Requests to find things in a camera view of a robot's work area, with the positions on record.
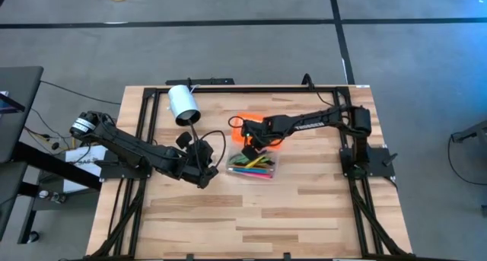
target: black metal frame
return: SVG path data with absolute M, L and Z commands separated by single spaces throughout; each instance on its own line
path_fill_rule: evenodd
M 96 191 L 101 190 L 101 183 L 99 178 L 84 170 L 79 169 L 75 165 L 66 163 L 52 155 L 46 154 L 31 147 L 23 142 L 17 142 L 15 150 L 12 155 L 13 161 L 25 161 L 29 165 L 46 172 L 54 173 L 66 180 L 81 184 Z M 32 231 L 34 219 L 37 211 L 34 209 L 34 203 L 40 186 L 30 183 L 22 182 L 18 193 L 32 197 L 30 199 L 29 208 L 22 224 L 21 232 L 19 234 L 18 243 L 27 243 L 29 235 Z
M 136 136 L 138 138 L 141 138 L 142 136 L 142 130 L 143 130 L 143 123 L 144 119 L 146 116 L 146 112 L 148 109 L 148 100 L 149 98 L 153 97 L 153 104 L 151 108 L 151 116 L 150 116 L 150 121 L 149 121 L 149 127 L 148 127 L 148 137 L 146 138 L 147 142 L 151 142 L 152 139 L 154 138 L 154 132 L 155 132 L 155 124 L 157 121 L 157 115 L 158 115 L 158 108 L 159 108 L 159 100 L 160 100 L 160 95 L 161 94 L 166 94 L 169 91 L 169 88 L 145 88 L 144 89 L 144 94 L 142 98 L 142 105 L 141 105 L 141 110 L 140 114 L 138 117 L 138 124 L 137 124 L 137 130 L 136 130 Z M 349 92 L 349 87 L 314 87 L 312 84 L 309 84 L 307 87 L 224 87 L 224 88 L 195 88 L 194 93 L 196 94 L 203 94 L 203 93 L 310 93 L 310 92 L 320 92 L 320 93 L 329 93 L 333 96 L 333 102 L 335 103 L 336 106 L 340 105 L 339 101 L 339 96 L 342 95 L 345 98 L 345 104 L 347 105 L 352 105 L 352 101 L 350 99 L 350 92 Z M 342 143 L 342 148 L 347 148 L 349 146 L 347 142 L 347 138 L 345 134 L 340 132 L 340 140 Z M 355 184 L 355 179 L 352 177 L 348 178 L 349 181 L 349 188 L 352 193 L 353 188 L 356 186 Z M 145 186 L 146 180 L 141 180 L 140 181 L 140 186 Z M 129 200 L 132 197 L 132 183 L 133 180 L 129 180 L 127 183 L 128 189 L 126 189 L 124 193 L 124 198 L 123 198 L 123 210 L 122 210 L 122 215 L 126 211 L 126 207 L 129 205 Z M 372 196 L 371 196 L 371 190 L 370 190 L 370 185 L 368 183 L 368 178 L 364 178 L 364 182 L 362 183 L 363 190 L 364 190 L 364 196 L 365 196 L 365 203 L 367 207 L 370 209 L 370 212 L 372 216 L 375 217 L 375 211 L 374 211 L 374 204 L 372 202 Z M 362 256 L 367 256 L 368 253 L 368 246 L 367 246 L 367 240 L 365 237 L 365 231 L 364 231 L 364 223 L 362 220 L 361 216 L 361 210 L 360 208 L 352 201 L 352 207 L 354 210 L 354 216 L 355 216 L 355 222 L 356 222 L 356 227 L 357 227 L 357 232 L 358 232 L 358 241 L 360 243 L 361 247 L 361 255 Z M 142 215 L 142 207 L 139 207 L 135 214 L 134 214 L 134 220 L 132 224 L 132 235 L 130 238 L 130 244 L 129 244 L 129 256 L 135 256 L 135 249 L 136 249 L 136 244 L 137 244 L 137 239 L 138 239 L 138 230 L 140 227 L 140 221 L 141 221 L 141 215 Z M 376 231 L 372 229 L 372 233 L 374 235 L 374 247 L 376 249 L 376 253 L 378 254 L 383 254 L 384 252 L 382 251 L 382 246 L 380 242 L 380 238 L 378 237 Z M 121 253 L 121 245 L 122 245 L 122 240 L 123 237 L 120 237 L 119 240 L 117 241 L 117 244 L 115 245 L 115 250 L 114 250 L 114 255 L 120 255 Z
M 20 113 L 25 111 L 24 105 L 11 99 L 10 97 L 7 97 L 4 94 L 0 94 L 0 100 L 11 106 L 9 108 L 2 108 L 2 110 L 0 110 L 0 113 Z

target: metal stand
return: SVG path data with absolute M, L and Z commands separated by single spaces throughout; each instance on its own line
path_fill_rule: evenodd
M 88 173 L 78 167 L 61 161 L 52 155 L 43 153 L 34 147 L 30 147 L 23 142 L 18 142 L 15 146 L 14 161 L 26 161 L 29 165 L 41 170 L 57 174 L 58 176 L 71 180 L 72 182 L 86 186 L 88 188 L 101 190 L 99 178 L 94 174 Z

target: white label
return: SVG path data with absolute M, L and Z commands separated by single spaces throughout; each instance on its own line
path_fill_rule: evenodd
M 85 126 L 83 126 L 81 124 L 78 124 L 78 123 L 74 123 L 72 127 L 73 128 L 76 128 L 76 129 L 80 129 L 83 132 L 87 132 L 88 131 L 88 128 L 87 127 L 85 127 Z
M 76 122 L 82 124 L 83 126 L 87 126 L 90 129 L 94 129 L 95 128 L 95 125 L 91 124 L 90 122 L 88 122 L 88 121 L 86 121 L 84 119 L 78 118 L 76 120 Z
M 325 126 L 325 124 L 324 123 L 313 123 L 313 124 L 295 126 L 295 129 L 303 130 L 303 129 L 311 129 L 311 128 L 316 128 L 316 127 L 321 127 L 321 126 Z

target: metal bracket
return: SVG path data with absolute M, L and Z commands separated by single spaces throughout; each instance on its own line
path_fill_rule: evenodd
M 100 178 L 107 179 L 144 179 L 151 177 L 152 169 L 150 167 L 139 167 L 137 169 L 129 167 L 119 157 L 111 151 L 105 153 L 105 160 L 95 161 L 97 166 L 101 167 Z
M 342 162 L 343 175 L 349 177 L 349 175 L 356 174 L 354 169 L 354 161 L 352 159 L 352 148 L 340 149 L 340 160 Z M 371 148 L 368 147 L 369 168 L 367 172 L 364 172 L 369 177 L 394 177 L 394 166 L 392 165 L 391 156 L 388 148 Z M 357 176 L 351 176 L 355 179 L 361 179 L 364 176 L 357 173 Z
M 144 88 L 142 99 L 148 99 L 149 97 L 153 96 L 156 91 L 158 91 L 157 88 Z
M 344 97 L 350 97 L 350 88 L 349 87 L 337 87 L 336 90 Z
M 199 79 L 183 79 L 183 80 L 169 80 L 166 81 L 166 85 L 189 85 L 189 90 L 191 91 L 191 86 L 193 84 L 200 85 L 235 85 L 233 78 L 199 78 Z

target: black cable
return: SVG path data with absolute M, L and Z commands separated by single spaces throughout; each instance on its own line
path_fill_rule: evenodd
M 227 139 L 225 138 L 225 134 L 222 131 L 220 131 L 220 130 L 215 130 L 215 131 L 207 132 L 206 134 L 204 134 L 200 138 L 200 140 L 203 140 L 207 135 L 211 135 L 212 133 L 216 133 L 216 132 L 221 133 L 221 136 L 223 137 L 223 152 L 221 153 L 221 157 L 220 157 L 220 159 L 218 159 L 218 162 L 215 165 L 215 167 L 218 167 L 218 165 L 220 164 L 221 160 L 225 156 L 225 150 L 227 149 Z
M 35 136 L 33 136 L 29 130 L 27 130 L 27 134 L 35 141 L 37 142 L 37 144 L 39 144 L 40 147 L 42 147 L 45 151 L 47 151 L 48 153 L 50 153 L 51 155 L 54 155 L 50 150 L 48 150 L 46 147 L 44 147 L 44 145 L 40 142 L 37 141 L 37 138 Z
M 144 195 L 144 187 L 139 184 L 137 192 L 135 193 L 135 196 L 130 203 L 129 208 L 127 209 L 127 212 L 121 217 L 115 228 L 113 229 L 112 233 L 110 236 L 103 242 L 103 244 L 100 246 L 100 248 L 92 254 L 92 256 L 98 257 L 98 256 L 106 256 L 110 249 L 112 248 L 113 244 L 115 243 L 115 240 L 119 237 L 119 235 L 123 232 L 125 229 L 125 226 L 129 219 L 132 217 L 132 214 L 135 212 L 135 210 L 142 205 L 142 197 Z
M 75 92 L 75 91 L 72 91 L 72 90 L 66 89 L 66 88 L 64 88 L 64 87 L 58 86 L 58 85 L 56 85 L 56 84 L 53 84 L 53 83 L 51 83 L 51 82 L 47 82 L 47 81 L 40 81 L 40 83 L 45 83 L 45 84 L 51 85 L 51 86 L 53 86 L 53 87 L 59 88 L 59 89 L 61 89 L 61 90 L 68 91 L 68 92 L 70 92 L 70 93 L 72 93 L 72 94 L 77 94 L 78 96 L 81 96 L 81 97 L 86 97 L 86 98 L 91 99 L 91 100 L 96 100 L 96 101 L 100 101 L 100 102 L 104 102 L 104 103 L 108 103 L 108 104 L 113 104 L 113 105 L 121 105 L 121 103 L 112 102 L 112 101 L 107 101 L 107 100 L 101 100 L 101 99 L 98 99 L 98 98 L 95 98 L 95 97 L 89 97 L 89 96 L 87 96 L 87 95 L 85 95 L 85 94 L 80 94 L 80 93 L 78 93 L 78 92 Z
M 51 131 L 51 132 L 54 132 L 55 134 L 57 134 L 60 138 L 62 138 L 62 140 L 64 141 L 64 143 L 66 144 L 66 146 L 68 146 L 68 150 L 71 150 L 71 148 L 69 147 L 69 144 L 68 142 L 66 142 L 66 139 L 62 137 L 61 134 L 59 134 L 58 132 L 56 132 L 55 130 L 51 129 L 51 127 L 49 127 L 49 125 L 47 125 L 46 121 L 44 121 L 43 117 L 40 115 L 39 112 L 37 112 L 37 110 L 35 110 L 34 108 L 30 108 L 30 110 L 34 111 L 38 117 L 40 118 L 40 121 L 42 121 L 42 123 L 44 123 L 44 125 Z
M 195 145 L 196 145 L 196 151 L 195 151 L 196 163 L 198 164 L 199 172 L 203 174 L 203 169 L 201 168 L 201 164 L 199 163 L 199 156 L 198 156 L 198 152 L 199 152 L 198 134 L 196 134 L 195 127 L 193 126 L 193 121 L 191 121 L 191 119 L 188 119 L 188 122 L 189 122 L 189 125 L 191 126 L 191 132 L 193 133 L 193 141 L 195 142 Z
M 45 139 L 59 139 L 59 137 L 57 136 L 51 136 L 49 134 L 43 134 L 43 133 L 40 133 L 40 132 L 36 132 L 36 131 L 33 131 L 32 129 L 30 129 L 29 127 L 27 126 L 24 126 L 24 128 L 27 130 L 27 131 L 30 131 L 32 132 L 33 134 L 36 134 L 36 135 L 40 135 L 42 137 L 44 137 Z M 68 135 L 68 136 L 63 136 L 62 138 L 71 138 L 72 136 Z
M 463 181 L 473 184 L 473 185 L 480 185 L 480 186 L 487 186 L 487 183 L 477 183 L 473 181 L 466 180 L 463 178 L 461 175 L 458 174 L 457 170 L 455 170 L 453 164 L 451 163 L 451 158 L 450 158 L 450 144 L 453 141 L 453 135 L 450 136 L 450 139 L 448 140 L 448 147 L 447 147 L 447 152 L 448 152 L 448 162 L 450 163 L 451 170 Z
M 331 107 L 335 106 L 335 105 L 331 104 L 330 102 L 326 102 L 325 100 L 323 100 L 323 98 L 321 98 L 321 96 L 320 96 L 320 93 L 318 93 L 318 90 L 317 90 L 317 96 L 321 100 L 321 102 L 325 103 L 326 105 L 330 105 Z
M 122 189 L 122 184 L 123 184 L 123 178 L 120 179 L 119 186 L 116 188 L 116 196 L 115 196 L 115 203 L 113 204 L 113 211 L 112 211 L 112 217 L 110 218 L 110 224 L 108 225 L 108 237 L 110 236 L 110 233 L 112 231 L 112 225 L 113 225 L 113 219 L 115 218 L 115 211 L 116 211 L 116 206 L 119 203 L 119 194 L 120 194 L 120 189 Z
M 87 156 L 90 153 L 90 150 L 91 150 L 91 145 L 88 146 L 88 150 L 77 161 L 75 161 L 75 162 L 69 162 L 69 163 L 70 164 L 73 164 L 73 165 L 76 165 L 76 163 L 78 163 L 79 161 L 81 161 L 81 159 L 83 159 L 85 156 Z
M 236 119 L 240 119 L 240 120 L 242 120 L 242 123 L 244 123 L 244 121 L 245 121 L 245 119 L 244 119 L 243 117 L 241 117 L 241 116 L 232 116 L 231 118 L 229 118 L 229 119 L 228 119 L 228 125 L 229 125 L 230 127 L 232 127 L 232 128 L 235 128 L 235 129 L 242 128 L 243 124 L 242 124 L 242 125 L 240 125 L 240 126 L 233 126 L 233 125 L 231 125 L 230 121 L 231 121 L 232 119 L 235 119 L 235 118 L 236 118 Z

